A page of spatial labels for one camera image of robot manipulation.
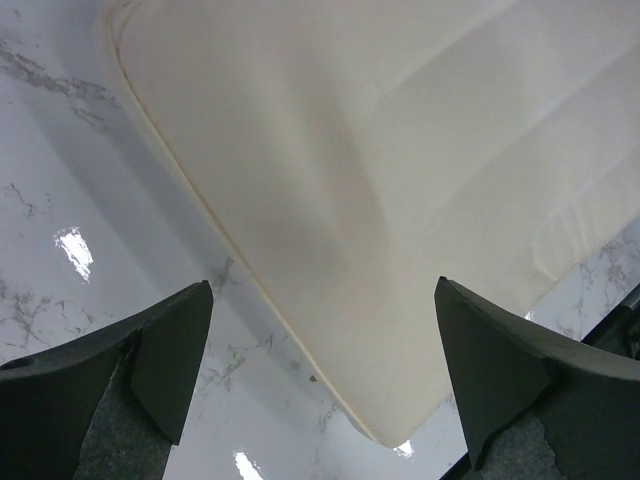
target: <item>marble veining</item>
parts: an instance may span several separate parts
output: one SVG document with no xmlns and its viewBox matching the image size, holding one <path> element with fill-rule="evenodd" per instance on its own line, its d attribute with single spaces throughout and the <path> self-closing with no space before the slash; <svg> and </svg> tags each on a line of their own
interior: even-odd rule
<svg viewBox="0 0 640 480">
<path fill-rule="evenodd" d="M 453 395 L 396 449 L 356 431 L 229 252 L 215 239 L 208 253 L 191 248 L 188 225 L 170 221 L 137 179 L 132 166 L 149 172 L 154 159 L 103 86 L 90 31 L 103 2 L 81 4 L 0 0 L 0 361 L 206 278 L 216 297 L 211 330 L 166 479 L 439 478 L 465 452 Z M 168 204 L 180 199 L 161 193 Z M 68 251 L 61 238 L 73 240 Z M 640 222 L 570 272 L 529 318 L 586 335 L 640 283 L 638 238 Z"/>
</svg>

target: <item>gray fabric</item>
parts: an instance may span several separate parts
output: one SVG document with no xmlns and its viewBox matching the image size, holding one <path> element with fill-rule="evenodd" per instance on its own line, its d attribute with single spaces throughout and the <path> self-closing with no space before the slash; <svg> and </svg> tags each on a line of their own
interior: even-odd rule
<svg viewBox="0 0 640 480">
<path fill-rule="evenodd" d="M 121 357 L 80 450 L 74 480 L 161 480 L 171 442 L 131 393 L 132 355 Z"/>
<path fill-rule="evenodd" d="M 514 423 L 492 443 L 482 468 L 484 480 L 563 480 L 544 426 L 531 414 Z"/>
</svg>

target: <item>dark object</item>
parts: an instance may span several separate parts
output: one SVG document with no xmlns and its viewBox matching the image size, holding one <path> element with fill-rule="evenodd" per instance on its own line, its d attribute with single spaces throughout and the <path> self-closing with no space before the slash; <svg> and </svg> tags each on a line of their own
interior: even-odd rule
<svg viewBox="0 0 640 480">
<path fill-rule="evenodd" d="M 637 354 L 636 303 L 623 302 L 585 342 Z M 467 465 L 444 478 L 640 478 L 640 363 L 446 279 L 436 309 L 469 449 Z"/>
<path fill-rule="evenodd" d="M 0 472 L 161 479 L 180 441 L 213 307 L 207 282 L 0 367 Z"/>
</svg>

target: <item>white marble floor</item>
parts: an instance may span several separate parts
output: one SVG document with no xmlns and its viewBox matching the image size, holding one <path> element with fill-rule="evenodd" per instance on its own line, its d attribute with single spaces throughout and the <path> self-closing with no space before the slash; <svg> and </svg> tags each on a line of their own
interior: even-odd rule
<svg viewBox="0 0 640 480">
<path fill-rule="evenodd" d="M 217 303 L 167 479 L 437 479 L 464 452 L 450 399 L 395 450 L 358 433 L 103 84 L 99 0 L 0 0 L 0 361 L 207 278 Z M 640 222 L 533 321 L 584 336 L 640 282 Z"/>
</svg>

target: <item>glossy floor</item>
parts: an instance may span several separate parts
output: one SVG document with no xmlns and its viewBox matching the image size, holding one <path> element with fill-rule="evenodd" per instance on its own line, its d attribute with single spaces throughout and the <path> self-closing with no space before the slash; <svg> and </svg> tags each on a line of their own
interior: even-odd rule
<svg viewBox="0 0 640 480">
<path fill-rule="evenodd" d="M 0 0 L 0 361 L 207 278 L 218 301 L 167 479 L 439 478 L 465 451 L 452 399 L 395 450 L 349 424 L 103 85 L 91 33 L 101 3 Z M 585 335 L 640 282 L 636 239 L 640 224 L 532 320 Z"/>
</svg>

